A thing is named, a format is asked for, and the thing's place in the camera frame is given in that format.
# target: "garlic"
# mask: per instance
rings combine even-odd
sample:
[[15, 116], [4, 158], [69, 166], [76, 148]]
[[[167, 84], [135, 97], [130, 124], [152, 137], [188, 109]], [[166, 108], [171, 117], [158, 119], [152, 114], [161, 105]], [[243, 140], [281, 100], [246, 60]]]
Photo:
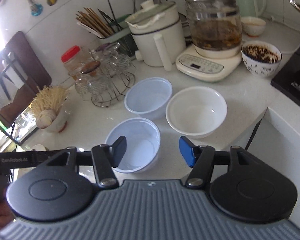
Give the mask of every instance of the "garlic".
[[52, 122], [56, 119], [57, 114], [52, 109], [43, 110], [40, 114], [38, 114], [35, 123], [41, 129], [48, 127]]

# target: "light blue bowl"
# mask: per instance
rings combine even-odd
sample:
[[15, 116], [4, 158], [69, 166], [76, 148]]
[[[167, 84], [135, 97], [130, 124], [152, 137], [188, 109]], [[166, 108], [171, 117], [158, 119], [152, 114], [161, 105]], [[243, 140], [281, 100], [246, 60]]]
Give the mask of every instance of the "light blue bowl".
[[164, 117], [168, 101], [172, 96], [171, 83], [160, 77], [141, 80], [124, 98], [124, 106], [131, 113], [149, 120]]
[[127, 139], [127, 150], [119, 166], [114, 170], [134, 173], [148, 167], [156, 158], [160, 147], [158, 127], [145, 118], [130, 118], [111, 130], [106, 138], [106, 144], [112, 145], [122, 135]]

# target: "hand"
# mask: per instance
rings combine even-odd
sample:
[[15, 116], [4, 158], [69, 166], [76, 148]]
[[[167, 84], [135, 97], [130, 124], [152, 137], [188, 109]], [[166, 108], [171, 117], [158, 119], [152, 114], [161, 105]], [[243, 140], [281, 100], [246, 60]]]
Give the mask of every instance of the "hand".
[[0, 202], [0, 229], [13, 221], [13, 218], [14, 216], [11, 213], [7, 200]]

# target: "digital display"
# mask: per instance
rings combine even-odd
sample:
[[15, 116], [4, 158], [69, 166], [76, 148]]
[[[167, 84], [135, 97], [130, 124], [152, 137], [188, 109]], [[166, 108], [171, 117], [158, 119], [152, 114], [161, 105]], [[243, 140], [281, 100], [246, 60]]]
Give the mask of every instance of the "digital display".
[[196, 69], [199, 69], [199, 68], [200, 68], [200, 66], [198, 66], [198, 65], [196, 65], [196, 64], [191, 64], [191, 67], [194, 67], [194, 68], [196, 68]]

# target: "jar with red lid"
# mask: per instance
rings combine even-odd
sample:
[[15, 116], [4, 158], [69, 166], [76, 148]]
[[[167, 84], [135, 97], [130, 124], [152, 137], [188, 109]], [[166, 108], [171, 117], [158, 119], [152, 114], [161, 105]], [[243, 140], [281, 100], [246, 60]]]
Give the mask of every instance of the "jar with red lid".
[[82, 63], [87, 60], [87, 57], [85, 56], [82, 49], [75, 45], [68, 49], [62, 56], [61, 61], [63, 62], [63, 65], [68, 70], [68, 73], [76, 80], [76, 75], [72, 75], [71, 73], [74, 72], [76, 68]]

